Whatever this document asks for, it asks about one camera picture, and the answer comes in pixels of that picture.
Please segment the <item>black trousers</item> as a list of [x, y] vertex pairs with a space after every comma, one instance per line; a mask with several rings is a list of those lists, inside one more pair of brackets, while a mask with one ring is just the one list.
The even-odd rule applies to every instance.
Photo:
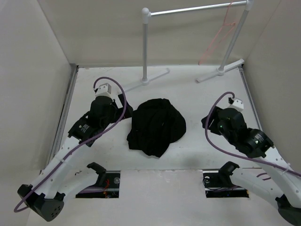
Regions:
[[186, 130], [185, 118], [168, 99], [150, 99], [133, 112], [128, 147], [160, 158]]

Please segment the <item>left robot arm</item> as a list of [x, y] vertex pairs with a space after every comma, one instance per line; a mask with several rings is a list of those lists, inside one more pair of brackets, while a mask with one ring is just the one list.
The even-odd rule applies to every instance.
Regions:
[[22, 184], [17, 191], [22, 204], [45, 221], [54, 220], [64, 204], [89, 186], [102, 187], [105, 184], [106, 169], [92, 162], [72, 179], [65, 181], [69, 171], [81, 157], [82, 147], [92, 144], [125, 118], [129, 104], [124, 94], [116, 98], [107, 91], [95, 96], [89, 111], [71, 127], [60, 150], [30, 184]]

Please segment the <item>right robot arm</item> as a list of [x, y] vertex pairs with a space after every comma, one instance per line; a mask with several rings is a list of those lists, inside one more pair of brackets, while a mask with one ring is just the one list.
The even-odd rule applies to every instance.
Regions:
[[234, 162], [218, 170], [223, 187], [242, 187], [278, 210], [280, 216], [293, 226], [301, 224], [301, 175], [282, 158], [271, 139], [261, 130], [249, 128], [239, 109], [214, 107], [202, 120], [205, 133], [223, 136], [242, 153], [241, 159], [253, 161], [262, 168], [273, 184], [245, 171]]

